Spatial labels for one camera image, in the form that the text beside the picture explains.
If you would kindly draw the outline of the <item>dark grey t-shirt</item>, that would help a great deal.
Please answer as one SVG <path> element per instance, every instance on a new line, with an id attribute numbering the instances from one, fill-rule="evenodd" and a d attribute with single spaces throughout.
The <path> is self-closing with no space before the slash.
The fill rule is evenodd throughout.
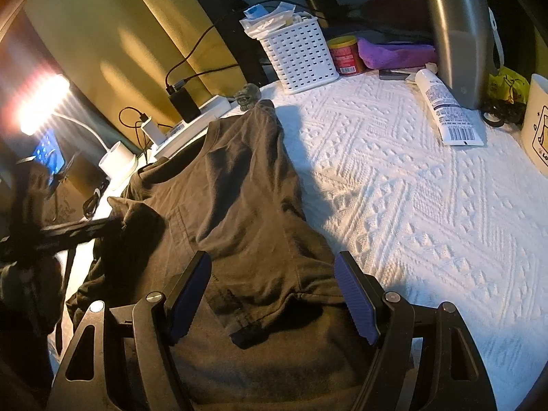
<path id="1" fill-rule="evenodd" d="M 368 367 L 334 278 L 326 239 L 308 225 L 273 103 L 212 122 L 110 199 L 124 232 L 95 244 L 67 303 L 127 305 L 164 288 L 207 252 L 212 274 L 189 333 L 172 350 L 198 410 L 349 410 Z"/>

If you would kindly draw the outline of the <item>white textured bed cover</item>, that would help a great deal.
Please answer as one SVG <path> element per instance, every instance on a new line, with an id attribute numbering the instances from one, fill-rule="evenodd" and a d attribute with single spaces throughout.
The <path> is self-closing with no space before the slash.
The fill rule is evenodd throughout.
<path id="1" fill-rule="evenodd" d="M 416 86 L 371 74 L 263 98 L 333 256 L 407 301 L 454 302 L 497 407 L 523 406 L 547 362 L 547 180 L 518 142 L 471 112 L 484 145 L 445 146 Z"/>

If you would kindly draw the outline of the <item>tablet with blue screen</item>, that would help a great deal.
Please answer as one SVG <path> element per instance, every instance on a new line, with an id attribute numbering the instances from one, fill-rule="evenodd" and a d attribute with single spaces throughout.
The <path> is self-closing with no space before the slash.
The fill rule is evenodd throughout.
<path id="1" fill-rule="evenodd" d="M 47 167 L 51 175 L 61 174 L 65 169 L 65 158 L 55 132 L 51 128 L 42 133 L 37 146 L 34 148 L 33 156 L 41 165 Z"/>

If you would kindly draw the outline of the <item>white lamp base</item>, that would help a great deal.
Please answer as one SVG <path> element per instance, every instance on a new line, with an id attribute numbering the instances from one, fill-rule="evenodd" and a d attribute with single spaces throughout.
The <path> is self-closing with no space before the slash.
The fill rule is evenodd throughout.
<path id="1" fill-rule="evenodd" d="M 52 124 L 54 119 L 76 124 L 97 139 L 104 149 L 98 167 L 111 180 L 128 177 L 137 168 L 136 155 L 121 140 L 109 145 L 97 127 L 69 114 L 72 98 L 71 83 L 65 76 L 53 72 L 39 74 L 30 83 L 16 110 L 21 132 L 33 136 Z"/>

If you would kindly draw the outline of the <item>white power strip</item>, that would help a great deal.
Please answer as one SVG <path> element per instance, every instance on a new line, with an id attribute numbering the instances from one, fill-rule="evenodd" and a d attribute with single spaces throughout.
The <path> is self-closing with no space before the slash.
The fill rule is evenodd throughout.
<path id="1" fill-rule="evenodd" d="M 228 98 L 214 96 L 205 104 L 200 106 L 201 115 L 190 123 L 181 121 L 172 128 L 166 135 L 166 139 L 159 146 L 152 148 L 152 155 L 159 159 L 162 157 L 170 159 L 180 149 L 196 139 L 200 133 L 205 131 L 209 123 L 221 118 L 232 109 Z"/>

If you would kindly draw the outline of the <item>white charger adapter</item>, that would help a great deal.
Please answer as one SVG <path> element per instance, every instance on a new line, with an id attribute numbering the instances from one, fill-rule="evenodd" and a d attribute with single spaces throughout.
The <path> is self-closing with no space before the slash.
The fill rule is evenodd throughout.
<path id="1" fill-rule="evenodd" d="M 166 135 L 160 130 L 159 126 L 154 121 L 142 113 L 140 115 L 140 129 L 150 139 L 150 141 L 159 147 L 166 140 Z"/>

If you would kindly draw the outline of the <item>white lotion tube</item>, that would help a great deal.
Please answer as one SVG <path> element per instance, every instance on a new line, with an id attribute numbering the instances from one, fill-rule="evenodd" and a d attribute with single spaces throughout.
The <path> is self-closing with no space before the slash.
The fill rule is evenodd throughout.
<path id="1" fill-rule="evenodd" d="M 484 145 L 463 107 L 440 78 L 429 69 L 421 69 L 415 74 L 415 84 L 426 101 L 444 145 Z"/>

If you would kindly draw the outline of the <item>black charger adapter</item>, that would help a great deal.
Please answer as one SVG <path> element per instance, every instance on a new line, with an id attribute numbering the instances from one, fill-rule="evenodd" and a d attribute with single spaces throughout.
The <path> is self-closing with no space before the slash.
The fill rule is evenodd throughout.
<path id="1" fill-rule="evenodd" d="M 201 110 L 185 87 L 170 90 L 169 99 L 185 123 L 191 123 L 201 116 Z"/>

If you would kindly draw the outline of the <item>small grey figurine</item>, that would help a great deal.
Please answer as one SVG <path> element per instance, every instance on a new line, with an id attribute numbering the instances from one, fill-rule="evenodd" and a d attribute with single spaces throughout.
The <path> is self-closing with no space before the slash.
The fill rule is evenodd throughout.
<path id="1" fill-rule="evenodd" d="M 260 88 L 253 83 L 244 85 L 244 87 L 234 95 L 235 101 L 241 111 L 250 110 L 258 101 L 260 101 L 261 97 Z"/>

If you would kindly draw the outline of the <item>white printed mug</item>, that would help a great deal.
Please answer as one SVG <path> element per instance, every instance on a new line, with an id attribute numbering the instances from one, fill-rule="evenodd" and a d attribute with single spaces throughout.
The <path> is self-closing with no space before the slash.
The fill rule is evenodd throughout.
<path id="1" fill-rule="evenodd" d="M 531 75 L 526 113 L 520 137 L 524 151 L 544 176 L 548 175 L 548 80 Z"/>

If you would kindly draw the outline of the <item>purple cloth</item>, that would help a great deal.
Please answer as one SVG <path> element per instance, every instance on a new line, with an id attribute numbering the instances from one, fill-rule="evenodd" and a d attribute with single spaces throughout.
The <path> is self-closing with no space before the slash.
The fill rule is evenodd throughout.
<path id="1" fill-rule="evenodd" d="M 431 45 L 412 43 L 371 43 L 358 38 L 359 55 L 364 64 L 372 70 L 393 70 L 421 67 L 426 63 L 437 63 L 437 51 Z"/>

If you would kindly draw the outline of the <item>red can yellow lid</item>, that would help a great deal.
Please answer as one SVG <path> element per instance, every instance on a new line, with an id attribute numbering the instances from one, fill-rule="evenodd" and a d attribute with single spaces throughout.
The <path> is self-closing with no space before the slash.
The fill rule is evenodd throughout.
<path id="1" fill-rule="evenodd" d="M 358 38 L 355 35 L 339 36 L 327 42 L 335 68 L 341 76 L 353 76 L 365 72 L 360 57 Z"/>

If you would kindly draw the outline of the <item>white perforated plastic basket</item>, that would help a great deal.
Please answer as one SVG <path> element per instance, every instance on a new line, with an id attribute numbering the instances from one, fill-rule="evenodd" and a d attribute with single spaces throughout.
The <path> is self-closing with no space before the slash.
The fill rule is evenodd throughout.
<path id="1" fill-rule="evenodd" d="M 305 18 L 268 34 L 259 42 L 286 94 L 297 94 L 336 81 L 332 55 L 316 17 Z"/>

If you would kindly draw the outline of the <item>yellow packet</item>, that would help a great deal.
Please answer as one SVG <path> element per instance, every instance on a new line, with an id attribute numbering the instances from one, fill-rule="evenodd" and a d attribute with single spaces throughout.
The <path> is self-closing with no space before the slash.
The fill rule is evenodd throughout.
<path id="1" fill-rule="evenodd" d="M 489 98 L 510 104 L 526 104 L 530 88 L 530 83 L 524 76 L 505 66 L 501 66 L 496 75 L 488 76 Z"/>

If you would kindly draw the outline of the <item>yellow curtain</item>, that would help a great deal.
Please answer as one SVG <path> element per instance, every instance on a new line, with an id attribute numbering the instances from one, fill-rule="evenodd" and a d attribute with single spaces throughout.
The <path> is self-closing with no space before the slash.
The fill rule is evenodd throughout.
<path id="1" fill-rule="evenodd" d="M 246 83 L 198 0 L 27 0 L 23 10 L 65 75 L 124 136 L 122 123 L 138 111 L 180 121 L 167 84 L 189 79 L 201 105 Z"/>

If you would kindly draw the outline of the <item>stainless steel bottle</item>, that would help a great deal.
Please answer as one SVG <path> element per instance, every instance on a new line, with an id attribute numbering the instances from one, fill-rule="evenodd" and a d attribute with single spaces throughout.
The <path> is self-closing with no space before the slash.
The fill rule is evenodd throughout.
<path id="1" fill-rule="evenodd" d="M 495 36 L 487 0 L 426 0 L 437 50 L 437 75 L 461 106 L 482 104 L 495 72 Z"/>

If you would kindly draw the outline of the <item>papers in basket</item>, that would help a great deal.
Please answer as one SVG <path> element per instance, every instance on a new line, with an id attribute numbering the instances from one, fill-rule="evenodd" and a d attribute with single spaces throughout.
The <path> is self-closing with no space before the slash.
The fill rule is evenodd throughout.
<path id="1" fill-rule="evenodd" d="M 297 11 L 297 5 L 282 1 L 271 11 L 268 11 L 263 4 L 256 4 L 245 9 L 240 25 L 250 38 L 261 40 L 275 31 L 310 18 L 312 15 L 308 12 Z"/>

